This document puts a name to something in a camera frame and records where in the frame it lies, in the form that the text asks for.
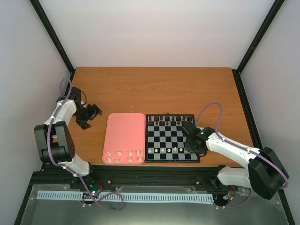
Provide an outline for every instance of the wall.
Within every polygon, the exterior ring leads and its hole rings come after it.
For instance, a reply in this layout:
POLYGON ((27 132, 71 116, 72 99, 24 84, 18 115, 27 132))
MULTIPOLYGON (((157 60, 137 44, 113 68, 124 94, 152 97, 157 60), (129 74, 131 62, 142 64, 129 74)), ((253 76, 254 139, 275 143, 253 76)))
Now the wall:
POLYGON ((290 178, 285 194, 300 224, 300 1, 285 1, 257 47, 242 80, 264 146, 290 178))
POLYGON ((237 68, 274 0, 41 0, 79 66, 237 68))
POLYGON ((0 21, 0 218, 10 225, 41 166, 33 128, 51 115, 69 73, 29 0, 1 1, 0 21))

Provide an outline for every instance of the white perforated strip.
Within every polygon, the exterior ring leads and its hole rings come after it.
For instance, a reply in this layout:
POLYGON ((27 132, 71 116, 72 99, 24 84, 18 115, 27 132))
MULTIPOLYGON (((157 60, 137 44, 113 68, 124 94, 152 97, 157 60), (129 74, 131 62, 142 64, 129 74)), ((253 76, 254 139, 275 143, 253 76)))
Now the white perforated strip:
MULTIPOLYGON (((109 192, 100 193, 99 199, 109 192)), ((162 193, 120 193, 126 203, 204 203, 212 204, 212 194, 162 194, 162 193)), ((44 200, 82 200, 86 192, 38 191, 37 199, 44 200)), ((88 196, 85 201, 92 201, 88 196)), ((120 202, 117 195, 109 195, 103 202, 120 202)))

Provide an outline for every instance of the gray floor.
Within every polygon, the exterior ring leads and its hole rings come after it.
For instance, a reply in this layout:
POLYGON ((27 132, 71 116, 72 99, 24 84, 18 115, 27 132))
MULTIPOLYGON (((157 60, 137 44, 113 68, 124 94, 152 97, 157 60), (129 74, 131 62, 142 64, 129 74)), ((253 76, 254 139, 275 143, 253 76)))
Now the gray floor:
MULTIPOLYGON (((245 197, 235 196, 230 205, 245 197)), ((103 202, 117 207, 116 202, 103 202)), ((227 210, 196 203, 125 203, 117 212, 97 206, 83 208, 80 202, 32 200, 26 208, 23 225, 286 225, 279 196, 272 200, 252 197, 246 205, 227 210)))

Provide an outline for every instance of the pink tray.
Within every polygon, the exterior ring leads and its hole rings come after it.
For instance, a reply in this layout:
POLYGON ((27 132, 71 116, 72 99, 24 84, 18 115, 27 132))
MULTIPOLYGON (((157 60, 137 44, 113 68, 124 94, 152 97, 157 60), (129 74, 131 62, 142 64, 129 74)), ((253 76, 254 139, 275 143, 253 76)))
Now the pink tray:
POLYGON ((139 165, 143 163, 145 160, 145 134, 146 117, 144 114, 110 114, 106 126, 103 162, 114 165, 139 165))

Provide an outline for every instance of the wooden tabletop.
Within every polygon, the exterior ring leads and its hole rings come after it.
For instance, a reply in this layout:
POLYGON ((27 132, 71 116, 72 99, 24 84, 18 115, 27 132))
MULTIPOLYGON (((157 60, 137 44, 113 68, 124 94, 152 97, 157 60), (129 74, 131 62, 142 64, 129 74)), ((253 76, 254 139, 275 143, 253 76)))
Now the wooden tabletop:
MULTIPOLYGON (((88 121, 82 130, 73 117, 68 126, 76 153, 93 165, 101 165, 107 118, 111 113, 194 114, 211 102, 220 102, 223 117, 219 131, 252 146, 245 115, 230 68, 219 67, 78 67, 72 82, 96 104, 103 116, 88 121)), ((198 126, 214 128, 220 109, 207 109, 198 126)), ((143 165, 238 166, 230 159, 208 151, 196 163, 143 163, 143 165)))

